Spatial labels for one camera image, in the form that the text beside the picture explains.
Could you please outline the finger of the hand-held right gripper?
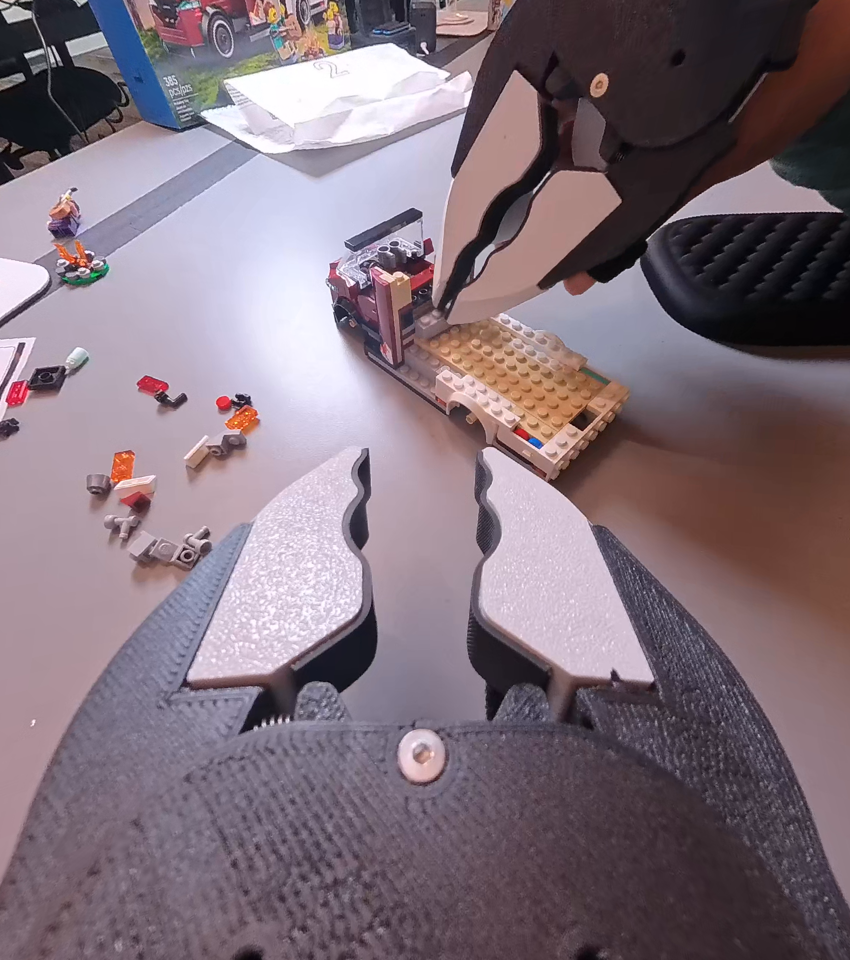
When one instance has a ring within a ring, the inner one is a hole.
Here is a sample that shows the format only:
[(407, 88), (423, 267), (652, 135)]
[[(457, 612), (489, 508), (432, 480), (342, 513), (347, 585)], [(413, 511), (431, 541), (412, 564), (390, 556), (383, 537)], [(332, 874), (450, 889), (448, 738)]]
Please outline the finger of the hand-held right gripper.
[(509, 76), (454, 175), (442, 230), (442, 308), (452, 309), (488, 250), (509, 242), (548, 170), (542, 101), (518, 71)]
[[(452, 181), (497, 100), (487, 112), (483, 111), (486, 102), (470, 100)], [(482, 269), (452, 308), (454, 324), (485, 319), (519, 306), (558, 283), (559, 279), (550, 278), (551, 272), (623, 203), (599, 165), (575, 163), (573, 151), (562, 143), (559, 111), (547, 99), (541, 101), (549, 168), (531, 193), (518, 233), (481, 258)]]

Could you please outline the toy brick campfire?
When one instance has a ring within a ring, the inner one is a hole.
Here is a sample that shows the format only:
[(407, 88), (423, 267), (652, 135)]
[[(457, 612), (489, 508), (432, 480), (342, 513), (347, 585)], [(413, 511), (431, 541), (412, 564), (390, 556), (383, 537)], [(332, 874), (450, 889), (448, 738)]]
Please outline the toy brick campfire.
[(54, 247), (58, 254), (56, 276), (69, 286), (90, 285), (105, 277), (109, 271), (107, 260), (86, 249), (77, 238), (73, 239), (72, 250), (58, 243)]

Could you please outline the toy brick truck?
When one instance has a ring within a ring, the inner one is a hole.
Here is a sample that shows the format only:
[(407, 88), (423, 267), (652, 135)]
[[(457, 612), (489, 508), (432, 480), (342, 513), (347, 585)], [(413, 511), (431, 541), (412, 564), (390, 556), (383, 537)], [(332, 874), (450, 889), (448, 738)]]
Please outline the toy brick truck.
[(416, 314), (433, 307), (433, 260), (416, 208), (347, 238), (326, 279), (336, 326), (414, 394), (447, 416), (465, 411), (489, 446), (554, 481), (620, 414), (628, 388), (506, 314), (416, 340)]

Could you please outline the white paper bag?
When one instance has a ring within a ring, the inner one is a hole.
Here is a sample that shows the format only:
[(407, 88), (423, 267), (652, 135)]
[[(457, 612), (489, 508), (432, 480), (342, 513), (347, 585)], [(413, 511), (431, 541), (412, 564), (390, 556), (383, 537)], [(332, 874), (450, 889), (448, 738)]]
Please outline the white paper bag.
[(465, 110), (474, 80), (393, 44), (224, 82), (232, 103), (203, 119), (266, 155), (375, 141)]

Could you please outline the blue toy set box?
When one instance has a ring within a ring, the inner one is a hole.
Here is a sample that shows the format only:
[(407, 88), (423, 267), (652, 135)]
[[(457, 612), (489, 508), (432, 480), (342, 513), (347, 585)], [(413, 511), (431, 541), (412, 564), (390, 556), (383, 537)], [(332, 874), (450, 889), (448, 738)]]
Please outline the blue toy set box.
[(231, 102), (230, 78), (345, 52), (359, 26), (353, 1), (89, 5), (143, 120), (171, 130)]

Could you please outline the person's right hand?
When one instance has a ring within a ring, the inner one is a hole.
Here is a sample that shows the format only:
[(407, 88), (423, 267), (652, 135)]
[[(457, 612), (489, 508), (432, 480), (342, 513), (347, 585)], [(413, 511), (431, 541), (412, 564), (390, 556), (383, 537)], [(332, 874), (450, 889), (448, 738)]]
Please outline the person's right hand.
[(793, 65), (763, 81), (735, 124), (736, 145), (697, 180), (688, 200), (758, 166), (767, 164), (772, 169), (770, 161), (813, 128), (849, 91), (850, 1), (816, 2)]

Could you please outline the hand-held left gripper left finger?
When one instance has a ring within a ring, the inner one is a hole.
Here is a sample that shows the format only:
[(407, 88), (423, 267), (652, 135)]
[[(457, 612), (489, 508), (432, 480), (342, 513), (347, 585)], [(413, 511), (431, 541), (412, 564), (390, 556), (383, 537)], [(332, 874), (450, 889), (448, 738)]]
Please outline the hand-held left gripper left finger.
[(278, 492), (251, 522), (185, 675), (195, 691), (261, 690), (281, 714), (317, 682), (342, 692), (377, 650), (366, 447)]

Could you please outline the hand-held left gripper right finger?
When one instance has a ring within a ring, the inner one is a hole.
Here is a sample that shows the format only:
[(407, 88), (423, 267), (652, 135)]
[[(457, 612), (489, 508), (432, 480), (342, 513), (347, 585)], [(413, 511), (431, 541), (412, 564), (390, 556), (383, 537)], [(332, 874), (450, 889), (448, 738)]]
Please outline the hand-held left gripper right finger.
[(470, 662), (490, 711), (516, 685), (542, 690), (559, 719), (577, 690), (651, 690), (646, 652), (586, 516), (491, 447), (477, 457), (475, 497)]

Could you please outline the purple yellow toy figure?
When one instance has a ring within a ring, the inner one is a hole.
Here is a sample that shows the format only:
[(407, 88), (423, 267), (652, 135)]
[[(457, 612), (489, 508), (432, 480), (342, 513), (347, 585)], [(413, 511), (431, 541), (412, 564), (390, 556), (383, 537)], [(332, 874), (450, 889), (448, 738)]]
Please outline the purple yellow toy figure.
[(48, 210), (47, 231), (53, 238), (73, 238), (81, 226), (80, 207), (74, 198), (77, 188), (63, 192)]

